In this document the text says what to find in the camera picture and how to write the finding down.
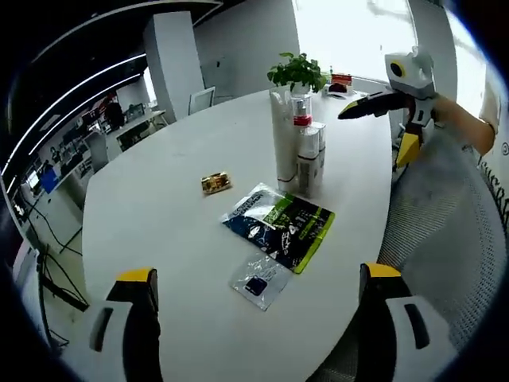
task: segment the gold candy wrapper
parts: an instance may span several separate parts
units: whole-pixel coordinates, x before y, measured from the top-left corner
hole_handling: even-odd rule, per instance
[[[212,195],[231,188],[231,181],[227,173],[214,173],[201,178],[201,188],[205,195]]]

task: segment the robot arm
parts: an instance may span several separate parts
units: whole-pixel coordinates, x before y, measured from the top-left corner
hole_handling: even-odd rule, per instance
[[[390,87],[358,99],[342,110],[338,119],[356,119],[365,115],[380,116],[389,110],[408,107],[410,116],[399,148],[396,166],[412,162],[424,143],[424,131],[434,125],[432,111],[436,99],[433,60],[422,47],[412,53],[385,56]]]

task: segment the person's arm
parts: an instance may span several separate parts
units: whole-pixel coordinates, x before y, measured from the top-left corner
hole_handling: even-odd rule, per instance
[[[490,123],[482,121],[462,108],[456,102],[439,95],[435,103],[437,122],[453,125],[465,139],[485,155],[495,141],[495,130]]]

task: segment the red bottle cap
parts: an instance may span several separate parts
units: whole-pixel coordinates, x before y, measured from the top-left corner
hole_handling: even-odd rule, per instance
[[[312,121],[313,117],[310,114],[293,117],[293,125],[295,126],[309,126]]]

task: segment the red object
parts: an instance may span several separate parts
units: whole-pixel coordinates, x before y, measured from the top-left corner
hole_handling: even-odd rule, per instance
[[[312,121],[313,117],[310,114],[293,117],[293,125],[295,126],[309,126]]]
[[[333,74],[331,82],[333,84],[352,86],[352,76],[349,74]]]

